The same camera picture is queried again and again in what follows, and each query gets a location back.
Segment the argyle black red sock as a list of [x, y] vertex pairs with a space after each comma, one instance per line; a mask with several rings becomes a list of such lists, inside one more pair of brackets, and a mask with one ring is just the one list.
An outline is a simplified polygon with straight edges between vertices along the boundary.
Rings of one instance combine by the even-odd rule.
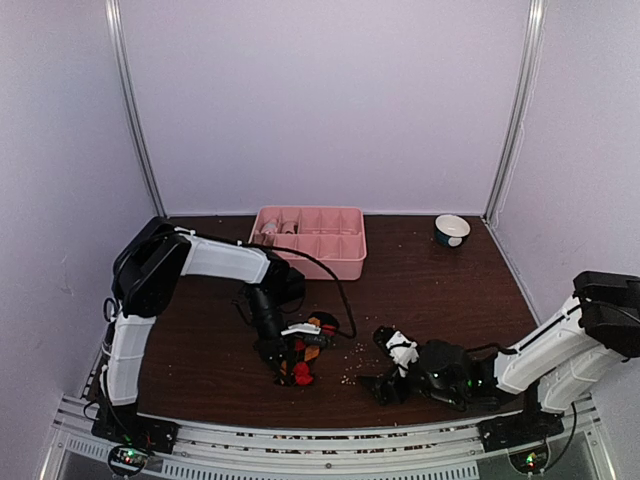
[[282, 365], [282, 371], [276, 373], [275, 383], [287, 387], [303, 387], [314, 382], [311, 367], [320, 354], [332, 343], [339, 330], [338, 320], [331, 314], [321, 311], [313, 312], [306, 322], [334, 331], [331, 343], [326, 347], [305, 345], [302, 341], [293, 338], [285, 338], [289, 344], [289, 357]]

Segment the beige striped sock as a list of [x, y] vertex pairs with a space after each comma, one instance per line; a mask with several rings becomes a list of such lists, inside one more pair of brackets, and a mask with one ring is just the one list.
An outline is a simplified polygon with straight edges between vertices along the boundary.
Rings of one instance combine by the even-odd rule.
[[299, 223], [297, 221], [286, 221], [280, 229], [281, 234], [296, 235], [298, 233]]

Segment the pink divided organizer tray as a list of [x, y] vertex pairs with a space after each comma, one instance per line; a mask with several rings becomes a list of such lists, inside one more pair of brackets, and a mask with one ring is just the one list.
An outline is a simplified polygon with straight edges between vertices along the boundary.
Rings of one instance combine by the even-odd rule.
[[[256, 230], [271, 218], [279, 221], [279, 232], [256, 236]], [[282, 224], [291, 220], [299, 223], [298, 233], [281, 234]], [[364, 216], [356, 207], [266, 206], [254, 220], [249, 241], [283, 247], [279, 255], [308, 280], [330, 280], [332, 276], [314, 262], [291, 254], [291, 249], [322, 262], [342, 281], [358, 280], [367, 257]]]

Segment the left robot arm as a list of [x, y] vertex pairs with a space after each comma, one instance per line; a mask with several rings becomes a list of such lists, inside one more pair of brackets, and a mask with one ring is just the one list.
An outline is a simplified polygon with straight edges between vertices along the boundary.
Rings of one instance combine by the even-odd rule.
[[261, 359], [279, 372], [292, 354], [281, 307], [303, 297], [302, 273], [260, 247], [199, 236], [152, 218], [114, 261], [112, 295], [103, 310], [109, 327], [100, 411], [106, 429], [123, 444], [143, 436], [137, 401], [147, 340], [184, 276], [242, 282]]

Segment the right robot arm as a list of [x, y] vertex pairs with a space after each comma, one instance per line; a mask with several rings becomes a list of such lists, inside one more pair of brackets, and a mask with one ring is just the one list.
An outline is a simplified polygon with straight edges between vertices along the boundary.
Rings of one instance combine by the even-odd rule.
[[584, 271], [549, 320], [512, 346], [464, 348], [443, 340], [424, 344], [382, 326], [373, 339], [391, 360], [378, 376], [358, 376], [381, 405], [421, 395], [465, 412], [497, 411], [531, 391], [533, 404], [513, 419], [519, 440], [535, 440], [551, 415], [598, 382], [617, 363], [639, 356], [639, 279]]

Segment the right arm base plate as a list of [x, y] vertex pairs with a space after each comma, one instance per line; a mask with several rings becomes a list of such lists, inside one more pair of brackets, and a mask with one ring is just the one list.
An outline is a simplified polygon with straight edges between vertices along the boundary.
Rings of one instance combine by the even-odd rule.
[[511, 467], [530, 476], [551, 465], [548, 440], [564, 432], [562, 418], [547, 413], [498, 416], [477, 428], [486, 453], [506, 450]]

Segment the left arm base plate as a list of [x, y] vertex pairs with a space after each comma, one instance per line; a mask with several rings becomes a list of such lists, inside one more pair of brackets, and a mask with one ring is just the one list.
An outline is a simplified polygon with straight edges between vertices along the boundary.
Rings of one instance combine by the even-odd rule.
[[179, 425], [175, 422], [137, 417], [125, 429], [115, 419], [96, 418], [91, 433], [114, 443], [106, 463], [117, 476], [131, 477], [141, 473], [156, 453], [171, 454]]

